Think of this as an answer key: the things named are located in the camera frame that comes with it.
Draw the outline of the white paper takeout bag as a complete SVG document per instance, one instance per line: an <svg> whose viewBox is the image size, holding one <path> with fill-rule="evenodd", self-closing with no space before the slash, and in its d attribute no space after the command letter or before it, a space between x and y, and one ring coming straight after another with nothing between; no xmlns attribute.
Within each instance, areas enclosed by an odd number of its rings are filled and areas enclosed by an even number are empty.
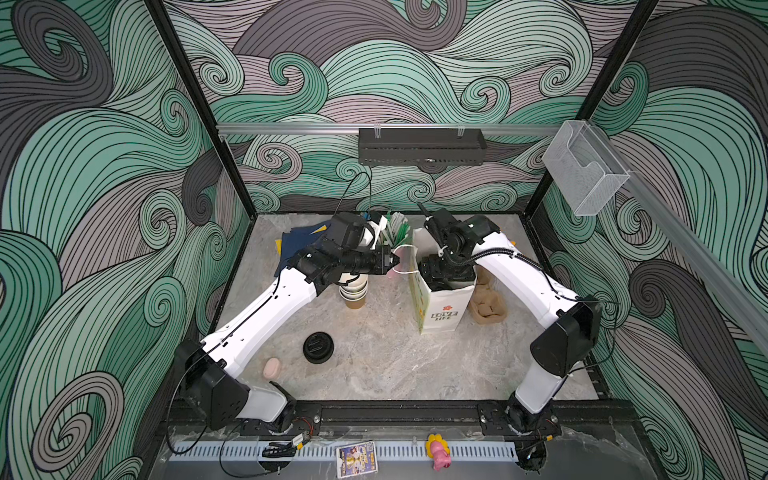
<svg viewBox="0 0 768 480"><path fill-rule="evenodd" d="M431 291L428 288L419 273L418 262L425 256L439 255L439 250L437 242L425 228L414 230L410 241L395 250L400 257L400 264L395 269L406 279L410 289L414 315L421 335L453 332L458 327L475 288L475 284L450 291Z"/></svg>

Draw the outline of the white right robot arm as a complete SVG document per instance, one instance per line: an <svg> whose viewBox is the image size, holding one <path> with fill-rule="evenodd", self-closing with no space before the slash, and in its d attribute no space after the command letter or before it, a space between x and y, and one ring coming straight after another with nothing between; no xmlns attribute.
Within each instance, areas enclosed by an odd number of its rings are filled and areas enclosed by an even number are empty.
<svg viewBox="0 0 768 480"><path fill-rule="evenodd" d="M539 420L575 365L597 343L602 319L600 301L564 287L515 247L500 227L483 215L460 221L445 209L429 211L426 231L452 267L480 266L529 309L543 331L531 343L531 365L508 400L513 428L527 432Z"/></svg>

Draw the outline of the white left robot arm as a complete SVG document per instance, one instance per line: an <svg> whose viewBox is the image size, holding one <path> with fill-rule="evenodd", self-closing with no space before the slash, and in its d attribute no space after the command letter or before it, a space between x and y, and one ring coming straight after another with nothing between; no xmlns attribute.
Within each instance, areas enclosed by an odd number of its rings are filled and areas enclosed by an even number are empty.
<svg viewBox="0 0 768 480"><path fill-rule="evenodd" d="M240 418L286 429L288 394L276 386L249 386L241 375L293 314L343 275L385 275L398 264L392 248L380 241L387 225L380 213L368 218L351 212L334 215L321 236L295 252L272 284L234 319L201 340L176 347L178 391L207 428L219 430Z"/></svg>

